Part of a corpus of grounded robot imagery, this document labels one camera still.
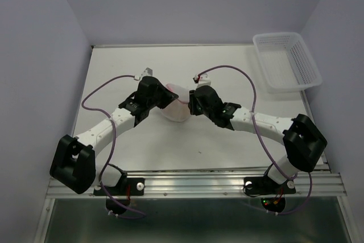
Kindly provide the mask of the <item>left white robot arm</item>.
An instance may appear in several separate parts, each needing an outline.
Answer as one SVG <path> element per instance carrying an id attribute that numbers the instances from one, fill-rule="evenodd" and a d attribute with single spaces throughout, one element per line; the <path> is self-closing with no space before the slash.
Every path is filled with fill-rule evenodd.
<path id="1" fill-rule="evenodd" d="M 178 98 L 157 78 L 143 77 L 137 90 L 112 114 L 107 113 L 103 121 L 75 137 L 65 135 L 59 140 L 50 175 L 75 193 L 84 193 L 96 179 L 97 155 L 119 135 L 145 120 L 151 109 L 164 109 Z"/>

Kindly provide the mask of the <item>aluminium mounting rail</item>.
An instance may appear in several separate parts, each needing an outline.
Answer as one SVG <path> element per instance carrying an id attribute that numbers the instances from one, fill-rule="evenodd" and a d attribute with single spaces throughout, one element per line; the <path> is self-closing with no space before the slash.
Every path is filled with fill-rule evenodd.
<path id="1" fill-rule="evenodd" d="M 142 199 L 239 198 L 244 178 L 263 175 L 262 170 L 218 170 L 185 172 L 129 172 L 130 178 L 144 178 Z M 312 172 L 312 197 L 346 196 L 341 175 L 328 170 Z"/>

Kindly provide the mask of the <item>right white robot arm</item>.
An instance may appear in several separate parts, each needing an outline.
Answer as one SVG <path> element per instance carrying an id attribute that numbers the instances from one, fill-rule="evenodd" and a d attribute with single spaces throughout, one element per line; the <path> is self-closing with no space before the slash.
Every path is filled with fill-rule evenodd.
<path id="1" fill-rule="evenodd" d="M 312 172 L 328 142 L 312 120 L 298 114 L 282 118 L 255 113 L 232 102 L 223 102 L 210 86 L 189 93 L 190 113 L 204 115 L 216 126 L 232 131 L 256 134 L 259 141 L 268 138 L 284 146 L 286 155 L 273 161 L 264 175 L 252 179 L 250 190 L 274 192 L 298 172 Z"/>

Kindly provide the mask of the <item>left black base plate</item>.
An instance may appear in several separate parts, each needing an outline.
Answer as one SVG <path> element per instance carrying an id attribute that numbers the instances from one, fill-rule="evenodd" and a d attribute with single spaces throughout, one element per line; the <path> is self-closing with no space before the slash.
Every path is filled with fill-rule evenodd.
<path id="1" fill-rule="evenodd" d="M 102 179 L 102 182 L 109 194 L 112 196 L 143 196 L 145 178 L 127 177 L 119 179 Z"/>

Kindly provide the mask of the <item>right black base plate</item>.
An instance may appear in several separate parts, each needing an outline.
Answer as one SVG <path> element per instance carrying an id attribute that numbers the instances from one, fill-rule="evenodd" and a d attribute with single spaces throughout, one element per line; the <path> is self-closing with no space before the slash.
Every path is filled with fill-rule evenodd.
<path id="1" fill-rule="evenodd" d="M 288 182 L 277 184 L 267 176 L 251 176 L 244 178 L 243 191 L 247 196 L 266 196 L 276 194 L 295 194 L 296 188 L 289 187 Z"/>

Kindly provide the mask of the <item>white mesh laundry bag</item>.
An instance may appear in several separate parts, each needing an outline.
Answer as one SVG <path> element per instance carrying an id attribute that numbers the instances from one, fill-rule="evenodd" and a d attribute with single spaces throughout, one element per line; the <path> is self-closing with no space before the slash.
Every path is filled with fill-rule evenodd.
<path id="1" fill-rule="evenodd" d="M 175 84 L 167 84 L 166 88 L 177 94 L 178 98 L 170 103 L 166 108 L 162 109 L 162 115 L 173 122 L 184 122 L 191 116 L 188 107 L 189 90 Z"/>

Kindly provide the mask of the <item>white plastic basket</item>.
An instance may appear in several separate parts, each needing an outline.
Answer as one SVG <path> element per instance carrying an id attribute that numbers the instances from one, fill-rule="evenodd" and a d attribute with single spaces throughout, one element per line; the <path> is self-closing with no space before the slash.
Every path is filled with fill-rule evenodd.
<path id="1" fill-rule="evenodd" d="M 270 93 L 301 92 L 322 84 L 321 73 L 300 34 L 257 34 L 253 43 Z"/>

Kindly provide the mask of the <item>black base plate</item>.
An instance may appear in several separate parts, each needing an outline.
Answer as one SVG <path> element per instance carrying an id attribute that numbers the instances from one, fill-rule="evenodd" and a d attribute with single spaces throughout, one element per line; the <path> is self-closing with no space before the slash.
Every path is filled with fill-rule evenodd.
<path id="1" fill-rule="evenodd" d="M 243 191 L 247 196 L 266 196 L 276 194 L 295 194 L 296 188 L 289 187 L 288 182 L 277 184 L 267 176 L 251 176 L 244 178 Z"/>
<path id="2" fill-rule="evenodd" d="M 102 182 L 109 194 L 112 196 L 143 196 L 145 178 L 127 177 L 119 179 L 102 179 Z"/>

